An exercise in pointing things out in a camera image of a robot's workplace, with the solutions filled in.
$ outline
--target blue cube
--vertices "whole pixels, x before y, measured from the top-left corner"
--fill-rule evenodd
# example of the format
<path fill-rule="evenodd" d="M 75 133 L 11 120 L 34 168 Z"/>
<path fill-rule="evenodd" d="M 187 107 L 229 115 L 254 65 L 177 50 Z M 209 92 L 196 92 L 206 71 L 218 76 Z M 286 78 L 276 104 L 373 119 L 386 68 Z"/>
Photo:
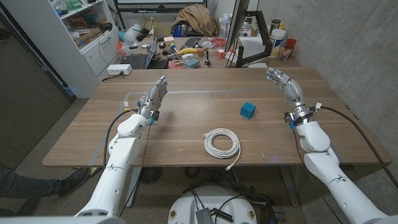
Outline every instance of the blue cube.
<path fill-rule="evenodd" d="M 246 102 L 241 109 L 241 115 L 244 116 L 247 119 L 250 119 L 251 116 L 253 116 L 254 114 L 254 110 L 256 109 L 256 106 Z"/>

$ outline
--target white cabinet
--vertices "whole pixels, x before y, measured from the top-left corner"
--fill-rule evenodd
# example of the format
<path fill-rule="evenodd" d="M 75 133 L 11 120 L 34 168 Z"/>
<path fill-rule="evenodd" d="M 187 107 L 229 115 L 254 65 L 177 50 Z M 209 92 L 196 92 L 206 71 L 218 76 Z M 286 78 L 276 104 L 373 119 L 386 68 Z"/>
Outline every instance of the white cabinet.
<path fill-rule="evenodd" d="M 84 4 L 82 8 L 76 8 L 62 17 L 55 12 L 50 0 L 0 1 L 77 98 L 89 98 L 106 77 L 106 67 L 110 63 L 120 62 L 116 50 L 119 29 L 113 22 L 105 0 Z M 105 18 L 112 23 L 113 28 L 79 49 L 67 29 L 68 17 L 91 9 L 98 23 Z"/>
<path fill-rule="evenodd" d="M 108 67 L 108 62 L 110 63 L 117 56 L 118 50 L 113 40 L 119 38 L 118 34 L 119 29 L 115 27 L 111 32 L 102 35 L 97 44 L 91 45 L 82 53 L 96 77 Z"/>

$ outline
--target table leg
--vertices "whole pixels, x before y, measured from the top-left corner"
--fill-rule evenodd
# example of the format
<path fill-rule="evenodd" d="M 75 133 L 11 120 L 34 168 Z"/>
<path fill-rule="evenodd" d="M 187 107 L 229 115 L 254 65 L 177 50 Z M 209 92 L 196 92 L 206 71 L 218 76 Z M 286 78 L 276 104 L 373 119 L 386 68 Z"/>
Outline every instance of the table leg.
<path fill-rule="evenodd" d="M 129 190 L 127 191 L 127 195 L 126 195 L 126 208 L 132 207 L 134 197 L 136 196 L 136 191 L 138 188 L 138 180 L 139 180 L 140 173 L 141 173 L 141 167 L 132 168 L 130 186 L 129 186 Z"/>
<path fill-rule="evenodd" d="M 287 194 L 289 195 L 290 204 L 293 207 L 298 207 L 300 205 L 299 198 L 297 197 L 296 188 L 294 187 L 292 173 L 289 166 L 280 166 L 280 173 L 285 182 Z"/>

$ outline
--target jeans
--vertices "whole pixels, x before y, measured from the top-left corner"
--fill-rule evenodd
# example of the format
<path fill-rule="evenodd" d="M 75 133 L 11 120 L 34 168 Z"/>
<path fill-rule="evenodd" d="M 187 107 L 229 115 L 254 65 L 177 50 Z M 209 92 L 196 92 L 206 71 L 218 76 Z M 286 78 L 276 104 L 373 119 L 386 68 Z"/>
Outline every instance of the jeans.
<path fill-rule="evenodd" d="M 0 197 L 6 198 L 39 198 L 57 194 L 61 182 L 57 179 L 40 180 L 22 177 L 12 170 L 0 168 Z M 9 209 L 0 208 L 1 216 L 15 214 Z"/>

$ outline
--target gray floor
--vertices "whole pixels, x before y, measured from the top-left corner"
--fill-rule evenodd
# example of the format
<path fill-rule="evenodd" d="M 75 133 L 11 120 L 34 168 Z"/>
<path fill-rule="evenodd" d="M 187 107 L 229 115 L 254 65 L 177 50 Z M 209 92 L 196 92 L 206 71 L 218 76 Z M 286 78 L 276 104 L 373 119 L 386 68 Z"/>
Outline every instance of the gray floor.
<path fill-rule="evenodd" d="M 75 100 L 67 112 L 19 165 L 16 171 L 20 175 L 40 179 L 62 179 L 74 172 L 73 169 L 67 168 L 47 168 L 42 165 L 42 159 L 85 103 L 86 100 Z M 393 149 L 390 152 L 394 161 L 396 161 L 398 158 L 397 151 Z M 347 175 L 382 211 L 388 215 L 398 214 L 397 189 L 387 179 L 384 171 L 380 170 L 380 166 L 355 166 L 354 170 L 350 170 L 353 167 L 346 168 L 348 168 L 345 169 Z M 389 168 L 398 177 L 397 162 L 393 162 Z M 282 223 L 338 223 L 322 198 L 317 194 L 316 188 L 303 167 L 292 168 L 298 197 L 302 204 L 297 208 L 289 205 L 278 167 L 237 167 L 235 171 L 240 182 L 246 187 L 254 186 L 257 193 L 273 199 L 275 206 L 283 209 L 284 220 Z M 90 199 L 97 178 L 90 179 L 67 198 L 59 198 L 58 196 L 43 198 L 34 215 L 69 216 L 76 214 Z M 139 186 L 134 206 L 127 208 L 122 218 L 127 223 L 166 223 L 170 207 L 181 196 L 182 190 L 189 187 L 190 184 L 199 183 L 203 179 L 207 179 L 204 172 L 201 172 L 194 179 L 189 179 L 185 177 L 183 168 L 164 168 L 162 178 L 158 182 Z M 326 187 L 318 180 L 315 180 L 315 183 L 325 194 L 325 198 L 343 223 L 347 223 L 348 220 L 338 208 Z M 23 200 L 0 198 L 0 207 L 17 210 L 23 202 Z"/>

